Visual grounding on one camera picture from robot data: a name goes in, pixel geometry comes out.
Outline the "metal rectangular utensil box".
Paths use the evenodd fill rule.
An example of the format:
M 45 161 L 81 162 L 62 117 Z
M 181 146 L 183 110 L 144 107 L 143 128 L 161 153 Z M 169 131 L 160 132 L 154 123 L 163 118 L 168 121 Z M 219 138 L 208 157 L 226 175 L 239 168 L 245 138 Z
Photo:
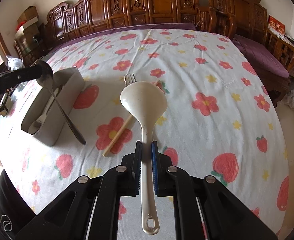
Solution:
M 58 98 L 59 103 L 68 115 L 72 110 L 77 97 L 84 88 L 85 81 L 76 67 L 63 69 L 53 74 L 54 95 Z M 64 124 L 66 124 L 55 100 L 40 129 L 35 134 L 29 134 L 28 128 L 42 114 L 51 96 L 50 92 L 42 87 L 28 109 L 21 124 L 22 131 L 47 146 L 53 146 L 55 144 Z

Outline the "plastic bag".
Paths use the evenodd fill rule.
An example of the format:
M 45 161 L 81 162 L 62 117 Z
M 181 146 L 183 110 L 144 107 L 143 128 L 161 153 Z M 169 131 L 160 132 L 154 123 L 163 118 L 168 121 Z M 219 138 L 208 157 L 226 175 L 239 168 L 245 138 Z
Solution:
M 15 58 L 15 57 L 12 57 L 10 55 L 7 55 L 6 58 L 7 58 L 8 67 L 11 70 L 17 70 L 17 69 L 25 68 L 25 65 L 23 64 L 22 59 Z

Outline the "carved wooden bench back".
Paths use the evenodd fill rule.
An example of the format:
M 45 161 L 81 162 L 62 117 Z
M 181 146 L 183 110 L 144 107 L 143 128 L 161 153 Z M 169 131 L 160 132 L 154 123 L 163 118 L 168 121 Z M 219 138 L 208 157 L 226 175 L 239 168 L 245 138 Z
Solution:
M 208 0 L 207 7 L 236 17 L 236 33 L 259 43 L 266 40 L 267 12 L 260 0 Z M 78 0 L 51 9 L 44 28 L 58 45 L 88 34 L 141 24 L 196 25 L 199 0 Z

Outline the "floral strawberry tablecloth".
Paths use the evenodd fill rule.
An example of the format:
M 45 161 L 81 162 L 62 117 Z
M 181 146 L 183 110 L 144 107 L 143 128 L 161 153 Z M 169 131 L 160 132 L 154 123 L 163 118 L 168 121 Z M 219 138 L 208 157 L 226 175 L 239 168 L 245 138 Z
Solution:
M 212 176 L 277 236 L 289 191 L 285 140 L 262 81 L 228 38 L 138 29 L 79 39 L 43 59 L 57 101 L 36 81 L 0 117 L 0 161 L 39 213 L 80 176 L 118 166 L 137 141 Z

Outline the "wooden side cabinet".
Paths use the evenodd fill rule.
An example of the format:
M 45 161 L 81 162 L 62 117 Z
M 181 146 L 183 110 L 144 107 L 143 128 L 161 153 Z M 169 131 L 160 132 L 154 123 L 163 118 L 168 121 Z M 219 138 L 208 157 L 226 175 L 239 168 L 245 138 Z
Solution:
M 266 32 L 265 47 L 286 68 L 289 78 L 294 81 L 294 47 L 270 30 Z

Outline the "red greeting card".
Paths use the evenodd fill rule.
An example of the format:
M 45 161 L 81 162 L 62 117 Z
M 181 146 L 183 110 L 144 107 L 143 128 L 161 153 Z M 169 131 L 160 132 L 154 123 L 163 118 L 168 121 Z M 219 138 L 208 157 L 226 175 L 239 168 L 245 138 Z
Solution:
M 268 16 L 268 28 L 275 35 L 279 36 L 280 38 L 284 38 L 285 25 L 271 15 Z

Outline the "cream plastic fork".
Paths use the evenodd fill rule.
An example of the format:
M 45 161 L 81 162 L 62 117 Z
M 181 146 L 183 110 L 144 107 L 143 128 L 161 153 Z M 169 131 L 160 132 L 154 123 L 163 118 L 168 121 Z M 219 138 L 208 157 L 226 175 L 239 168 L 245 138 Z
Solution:
M 49 100 L 48 100 L 42 114 L 34 122 L 36 126 L 40 127 L 44 123 L 44 121 L 45 121 L 45 119 L 47 117 L 47 113 L 48 113 L 50 107 L 52 106 L 53 102 L 54 102 L 54 96 L 51 96 L 49 98 Z

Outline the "stainless steel spoon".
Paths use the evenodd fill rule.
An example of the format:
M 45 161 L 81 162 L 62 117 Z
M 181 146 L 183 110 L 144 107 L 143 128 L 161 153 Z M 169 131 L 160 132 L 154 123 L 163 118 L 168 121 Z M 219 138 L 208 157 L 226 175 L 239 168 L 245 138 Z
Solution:
M 58 98 L 54 95 L 54 74 L 50 67 L 50 65 L 42 60 L 39 60 L 35 63 L 36 67 L 41 68 L 41 76 L 36 79 L 37 83 L 42 86 L 43 88 L 46 88 L 50 94 L 53 96 L 56 104 L 58 105 L 59 110 L 61 111 L 65 121 L 67 122 L 68 126 L 70 127 L 72 133 L 76 137 L 76 139 L 83 145 L 86 145 L 86 140 L 84 139 L 83 135 L 80 133 L 80 131 L 77 129 L 75 124 L 73 124 L 72 120 L 69 118 L 69 116 L 66 114 L 64 109 L 62 108 L 61 104 L 58 101 Z

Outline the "purple under tablecloth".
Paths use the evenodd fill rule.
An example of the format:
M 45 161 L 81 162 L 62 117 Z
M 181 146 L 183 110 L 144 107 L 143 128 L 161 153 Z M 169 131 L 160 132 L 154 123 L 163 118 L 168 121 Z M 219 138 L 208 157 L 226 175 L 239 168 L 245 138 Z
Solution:
M 192 23 L 160 23 L 134 25 L 88 34 L 83 37 L 79 37 L 71 41 L 65 42 L 61 45 L 57 45 L 51 50 L 51 52 L 55 53 L 57 50 L 61 48 L 65 48 L 66 46 L 76 44 L 80 41 L 89 40 L 90 38 L 101 37 L 105 35 L 119 33 L 122 31 L 147 29 L 196 30 L 195 26 Z M 244 57 L 246 57 L 247 61 L 251 64 L 253 68 L 261 68 L 283 78 L 289 77 L 289 72 L 286 70 L 286 68 L 262 44 L 259 44 L 258 42 L 252 41 L 240 35 L 235 35 L 232 42 L 241 51 Z

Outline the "cream spoon in box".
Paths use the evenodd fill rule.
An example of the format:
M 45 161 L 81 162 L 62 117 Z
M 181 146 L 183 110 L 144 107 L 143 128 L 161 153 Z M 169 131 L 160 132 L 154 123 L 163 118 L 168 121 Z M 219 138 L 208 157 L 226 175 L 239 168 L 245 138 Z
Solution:
M 28 128 L 28 133 L 29 134 L 35 134 L 40 127 L 42 126 L 42 122 L 34 121 Z

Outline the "stainless steel fork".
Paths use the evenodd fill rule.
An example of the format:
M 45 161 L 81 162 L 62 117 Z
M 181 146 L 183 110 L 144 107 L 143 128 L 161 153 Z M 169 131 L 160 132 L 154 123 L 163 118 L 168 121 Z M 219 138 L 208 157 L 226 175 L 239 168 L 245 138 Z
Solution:
M 135 83 L 135 82 L 137 82 L 137 80 L 136 80 L 136 77 L 133 73 L 128 73 L 128 74 L 124 75 L 125 86 L 128 86 L 128 85 Z

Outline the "cardboard boxes stack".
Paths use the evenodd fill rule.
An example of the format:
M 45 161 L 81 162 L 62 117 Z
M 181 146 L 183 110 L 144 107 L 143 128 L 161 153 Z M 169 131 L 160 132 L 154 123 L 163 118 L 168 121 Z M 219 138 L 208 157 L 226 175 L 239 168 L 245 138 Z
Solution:
M 39 15 L 35 6 L 29 6 L 17 20 L 15 41 L 20 44 L 33 42 L 34 36 L 39 35 Z

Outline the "large cream plastic ladle spoon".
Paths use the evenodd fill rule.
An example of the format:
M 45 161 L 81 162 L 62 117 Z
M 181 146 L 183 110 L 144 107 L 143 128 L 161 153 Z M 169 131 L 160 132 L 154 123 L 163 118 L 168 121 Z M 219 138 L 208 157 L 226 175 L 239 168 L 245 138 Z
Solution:
M 146 234 L 155 235 L 159 232 L 159 221 L 154 197 L 151 144 L 154 126 L 167 109 L 167 99 L 162 90 L 154 84 L 145 81 L 130 83 L 126 80 L 120 101 L 141 126 L 140 195 L 142 228 Z

